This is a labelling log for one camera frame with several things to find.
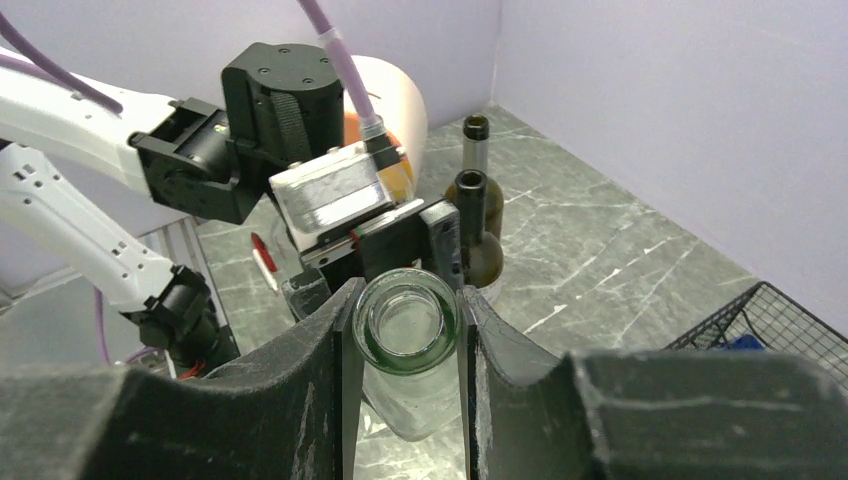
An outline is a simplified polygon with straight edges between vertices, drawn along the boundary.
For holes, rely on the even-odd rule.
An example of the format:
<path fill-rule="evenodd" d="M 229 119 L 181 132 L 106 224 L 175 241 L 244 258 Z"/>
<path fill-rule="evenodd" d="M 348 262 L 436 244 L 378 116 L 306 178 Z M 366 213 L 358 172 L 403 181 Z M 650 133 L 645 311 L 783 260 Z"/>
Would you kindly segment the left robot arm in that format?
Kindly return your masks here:
<path fill-rule="evenodd" d="M 241 224 L 270 198 L 296 260 L 331 289 L 414 262 L 462 284 L 458 218 L 416 197 L 427 118 L 399 67 L 328 48 L 249 46 L 221 75 L 224 107 L 79 77 L 62 84 L 1 56 L 1 217 L 63 257 L 201 377 L 239 354 L 205 276 L 121 228 L 52 163 L 110 176 L 154 203 Z"/>

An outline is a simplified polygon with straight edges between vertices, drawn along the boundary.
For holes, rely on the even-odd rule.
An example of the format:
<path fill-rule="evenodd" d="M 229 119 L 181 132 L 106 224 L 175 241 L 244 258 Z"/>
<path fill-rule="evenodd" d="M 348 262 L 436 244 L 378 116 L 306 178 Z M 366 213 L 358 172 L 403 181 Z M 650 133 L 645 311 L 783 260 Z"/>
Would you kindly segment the dark green wine bottle front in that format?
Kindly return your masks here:
<path fill-rule="evenodd" d="M 499 240 L 486 230 L 487 187 L 488 177 L 477 169 L 462 170 L 454 179 L 464 283 L 494 305 L 502 292 L 504 256 Z"/>

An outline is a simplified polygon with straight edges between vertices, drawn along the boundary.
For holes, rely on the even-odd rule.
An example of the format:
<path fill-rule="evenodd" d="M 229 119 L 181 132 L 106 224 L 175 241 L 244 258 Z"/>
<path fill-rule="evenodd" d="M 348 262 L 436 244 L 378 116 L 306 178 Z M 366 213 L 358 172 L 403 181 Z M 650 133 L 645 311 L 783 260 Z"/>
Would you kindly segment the white pen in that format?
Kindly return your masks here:
<path fill-rule="evenodd" d="M 279 295 L 280 294 L 279 284 L 278 284 L 276 278 L 274 277 L 273 273 L 270 271 L 270 269 L 266 265 L 265 261 L 263 260 L 261 252 L 258 249 L 254 248 L 251 251 L 251 254 L 252 254 L 254 263 L 256 264 L 263 280 L 265 281 L 265 283 L 267 284 L 269 289 L 275 295 Z"/>

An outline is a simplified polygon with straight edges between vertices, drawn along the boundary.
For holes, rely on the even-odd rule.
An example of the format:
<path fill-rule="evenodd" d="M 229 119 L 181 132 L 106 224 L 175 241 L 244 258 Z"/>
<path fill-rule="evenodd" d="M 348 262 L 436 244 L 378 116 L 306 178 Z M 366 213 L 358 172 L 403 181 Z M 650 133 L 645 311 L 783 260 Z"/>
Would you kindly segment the white and orange drum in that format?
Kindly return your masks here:
<path fill-rule="evenodd" d="M 428 136 L 423 96 L 412 78 L 396 65 L 364 55 L 352 59 L 391 142 L 406 152 L 401 162 L 380 172 L 381 179 L 394 200 L 408 201 L 415 197 Z"/>

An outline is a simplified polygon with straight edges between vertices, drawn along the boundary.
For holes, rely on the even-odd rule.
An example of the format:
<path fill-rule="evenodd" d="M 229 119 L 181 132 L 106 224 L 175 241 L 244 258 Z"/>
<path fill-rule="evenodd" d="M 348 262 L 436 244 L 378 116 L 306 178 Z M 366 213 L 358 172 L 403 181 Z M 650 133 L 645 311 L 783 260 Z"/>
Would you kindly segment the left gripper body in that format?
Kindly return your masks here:
<path fill-rule="evenodd" d="M 371 281 L 416 261 L 457 290 L 464 285 L 459 224 L 459 211 L 448 200 L 415 199 L 340 232 L 302 253 L 300 262 L 320 271 L 332 292 L 350 278 Z"/>

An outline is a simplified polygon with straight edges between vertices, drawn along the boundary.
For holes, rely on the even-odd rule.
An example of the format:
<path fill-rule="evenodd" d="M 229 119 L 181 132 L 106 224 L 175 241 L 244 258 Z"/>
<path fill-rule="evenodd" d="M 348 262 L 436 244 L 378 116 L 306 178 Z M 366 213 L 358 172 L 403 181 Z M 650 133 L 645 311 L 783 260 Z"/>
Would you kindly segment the clear slim glass bottle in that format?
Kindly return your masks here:
<path fill-rule="evenodd" d="M 356 302 L 364 398 L 405 441 L 423 440 L 460 414 L 459 320 L 454 291 L 420 268 L 381 274 Z"/>

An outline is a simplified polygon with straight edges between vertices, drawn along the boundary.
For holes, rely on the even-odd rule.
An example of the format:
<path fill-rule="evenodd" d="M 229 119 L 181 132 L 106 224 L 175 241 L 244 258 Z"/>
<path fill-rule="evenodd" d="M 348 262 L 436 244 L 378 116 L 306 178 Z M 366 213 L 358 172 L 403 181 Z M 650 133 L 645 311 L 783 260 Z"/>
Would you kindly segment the red pen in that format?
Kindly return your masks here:
<path fill-rule="evenodd" d="M 276 263 L 274 262 L 270 251 L 268 250 L 268 247 L 266 243 L 262 240 L 262 238 L 257 233 L 252 232 L 251 241 L 255 249 L 259 253 L 259 256 L 262 259 L 262 262 L 264 263 L 267 270 L 271 273 L 277 272 L 278 268 L 276 266 Z"/>

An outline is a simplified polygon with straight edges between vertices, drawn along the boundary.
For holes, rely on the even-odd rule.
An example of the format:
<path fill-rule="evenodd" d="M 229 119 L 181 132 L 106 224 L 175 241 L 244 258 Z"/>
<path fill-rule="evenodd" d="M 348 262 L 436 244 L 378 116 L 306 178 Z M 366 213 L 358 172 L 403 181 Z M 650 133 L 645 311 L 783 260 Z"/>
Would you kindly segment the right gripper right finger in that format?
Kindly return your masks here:
<path fill-rule="evenodd" d="M 847 401 L 798 356 L 571 351 L 556 357 L 462 289 L 471 479 L 843 479 Z"/>

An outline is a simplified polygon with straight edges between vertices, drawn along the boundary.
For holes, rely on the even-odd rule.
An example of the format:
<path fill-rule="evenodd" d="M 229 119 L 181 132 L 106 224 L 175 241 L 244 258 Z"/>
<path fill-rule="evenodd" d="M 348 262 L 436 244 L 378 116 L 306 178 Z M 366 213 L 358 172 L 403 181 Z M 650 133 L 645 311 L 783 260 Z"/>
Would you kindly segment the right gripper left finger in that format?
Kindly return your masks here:
<path fill-rule="evenodd" d="M 203 378 L 25 366 L 1 376 L 5 479 L 349 479 L 363 362 L 347 281 Z"/>

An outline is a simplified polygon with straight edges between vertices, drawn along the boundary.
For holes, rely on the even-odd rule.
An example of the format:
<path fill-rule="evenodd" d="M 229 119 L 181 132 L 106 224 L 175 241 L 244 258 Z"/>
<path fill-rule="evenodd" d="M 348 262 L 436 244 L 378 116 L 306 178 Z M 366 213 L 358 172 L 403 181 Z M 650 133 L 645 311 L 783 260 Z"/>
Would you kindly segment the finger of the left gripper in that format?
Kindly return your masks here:
<path fill-rule="evenodd" d="M 295 322 L 313 314 L 332 295 L 326 278 L 315 268 L 306 268 L 285 280 L 281 291 Z"/>

